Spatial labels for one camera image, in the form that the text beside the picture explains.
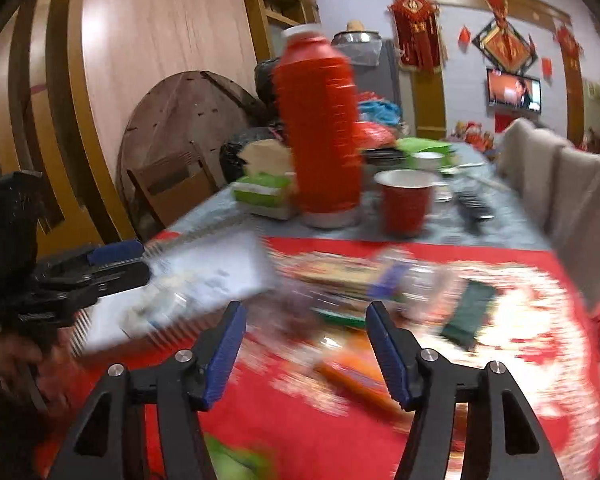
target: tissue box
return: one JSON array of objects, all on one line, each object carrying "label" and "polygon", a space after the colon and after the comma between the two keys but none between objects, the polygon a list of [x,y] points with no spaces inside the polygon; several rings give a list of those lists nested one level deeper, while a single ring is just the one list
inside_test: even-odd
[{"label": "tissue box", "polygon": [[292,181],[268,173],[246,175],[232,184],[234,198],[246,211],[288,220],[295,213],[291,203]]}]

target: metal bowl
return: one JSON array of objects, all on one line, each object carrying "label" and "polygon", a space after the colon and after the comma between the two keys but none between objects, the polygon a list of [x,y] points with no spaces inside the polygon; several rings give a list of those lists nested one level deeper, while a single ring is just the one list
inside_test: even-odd
[{"label": "metal bowl", "polygon": [[332,45],[341,45],[348,43],[368,43],[373,40],[382,40],[378,32],[372,30],[348,31],[343,30],[337,33],[331,40]]}]

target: tv screen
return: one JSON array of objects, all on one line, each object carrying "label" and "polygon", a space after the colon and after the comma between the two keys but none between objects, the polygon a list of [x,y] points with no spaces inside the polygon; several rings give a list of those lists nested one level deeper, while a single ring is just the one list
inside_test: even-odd
[{"label": "tv screen", "polygon": [[538,79],[487,69],[490,105],[505,105],[519,110],[540,113],[540,82]]}]

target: red paper cup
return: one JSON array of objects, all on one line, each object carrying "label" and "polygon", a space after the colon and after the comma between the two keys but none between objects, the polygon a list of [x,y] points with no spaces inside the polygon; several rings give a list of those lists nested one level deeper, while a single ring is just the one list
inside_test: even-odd
[{"label": "red paper cup", "polygon": [[391,170],[377,173],[374,179],[382,190],[384,230],[403,237],[417,235],[433,199],[434,176],[425,171]]}]

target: person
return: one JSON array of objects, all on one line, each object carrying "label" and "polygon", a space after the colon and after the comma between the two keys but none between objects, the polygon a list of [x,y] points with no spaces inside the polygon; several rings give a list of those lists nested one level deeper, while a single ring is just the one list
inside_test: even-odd
[{"label": "person", "polygon": [[[46,398],[37,410],[23,367],[35,365],[36,384]],[[34,451],[51,422],[66,413],[64,392],[77,368],[68,350],[54,346],[48,355],[31,340],[0,327],[0,480],[38,480]]]},{"label": "person", "polygon": [[531,94],[529,93],[529,88],[526,86],[526,81],[522,77],[516,79],[516,95],[518,96],[516,106],[519,108],[529,108]]}]

